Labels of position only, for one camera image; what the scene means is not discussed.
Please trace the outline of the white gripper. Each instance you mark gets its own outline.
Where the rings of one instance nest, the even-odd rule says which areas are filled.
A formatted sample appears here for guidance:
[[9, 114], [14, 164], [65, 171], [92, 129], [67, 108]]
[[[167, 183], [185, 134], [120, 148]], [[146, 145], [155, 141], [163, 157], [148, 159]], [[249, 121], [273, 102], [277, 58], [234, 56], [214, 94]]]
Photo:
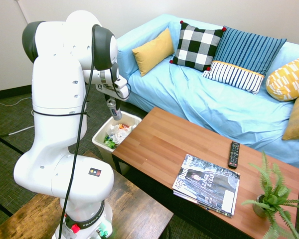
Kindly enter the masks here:
[[106, 102], [112, 97], [116, 98], [116, 111], [120, 111], [121, 100], [126, 101], [129, 97], [129, 90], [127, 86], [123, 86], [122, 88], [113, 88], [106, 86], [104, 84], [97, 84], [97, 90], [105, 94]]

